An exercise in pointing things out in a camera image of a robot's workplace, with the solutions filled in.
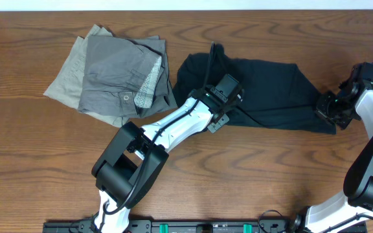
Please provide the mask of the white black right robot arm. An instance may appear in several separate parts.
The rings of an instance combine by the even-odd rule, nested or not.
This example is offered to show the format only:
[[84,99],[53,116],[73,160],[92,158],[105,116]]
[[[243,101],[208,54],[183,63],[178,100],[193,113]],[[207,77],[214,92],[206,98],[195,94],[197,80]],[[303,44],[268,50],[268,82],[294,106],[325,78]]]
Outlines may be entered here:
[[353,66],[337,94],[321,95],[316,112],[341,129],[362,121],[369,141],[349,168],[343,190],[298,214],[287,231],[366,232],[365,221],[373,221],[373,62]]

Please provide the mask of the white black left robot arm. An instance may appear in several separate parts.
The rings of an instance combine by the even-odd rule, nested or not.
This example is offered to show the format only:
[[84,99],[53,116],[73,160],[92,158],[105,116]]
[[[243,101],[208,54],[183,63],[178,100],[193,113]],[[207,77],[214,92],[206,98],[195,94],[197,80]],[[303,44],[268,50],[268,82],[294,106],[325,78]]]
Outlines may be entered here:
[[169,152],[192,135],[221,128],[242,97],[242,85],[226,74],[217,85],[194,89],[179,109],[161,120],[142,127],[124,124],[91,170],[100,193],[91,230],[124,232],[130,210],[148,193]]

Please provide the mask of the black t-shirt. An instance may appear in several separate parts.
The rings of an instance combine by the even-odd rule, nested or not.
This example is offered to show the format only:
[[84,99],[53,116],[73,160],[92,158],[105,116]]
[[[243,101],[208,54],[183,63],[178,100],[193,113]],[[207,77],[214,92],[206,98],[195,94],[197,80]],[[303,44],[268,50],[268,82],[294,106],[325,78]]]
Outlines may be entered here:
[[209,54],[190,54],[177,72],[172,91],[177,105],[203,84],[217,85],[231,75],[243,88],[243,100],[227,113],[230,126],[303,130],[334,135],[336,127],[315,113],[319,90],[294,63],[229,58],[223,45]]

